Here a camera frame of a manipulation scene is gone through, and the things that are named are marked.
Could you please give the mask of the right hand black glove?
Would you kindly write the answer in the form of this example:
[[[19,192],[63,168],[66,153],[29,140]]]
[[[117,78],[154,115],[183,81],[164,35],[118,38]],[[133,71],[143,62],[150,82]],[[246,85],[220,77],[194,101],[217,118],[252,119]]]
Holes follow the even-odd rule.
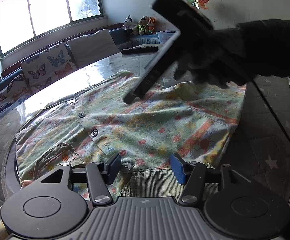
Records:
[[[174,79],[191,72],[195,83],[242,86],[256,76],[290,77],[290,20],[268,19],[215,30],[202,55],[177,62]]]

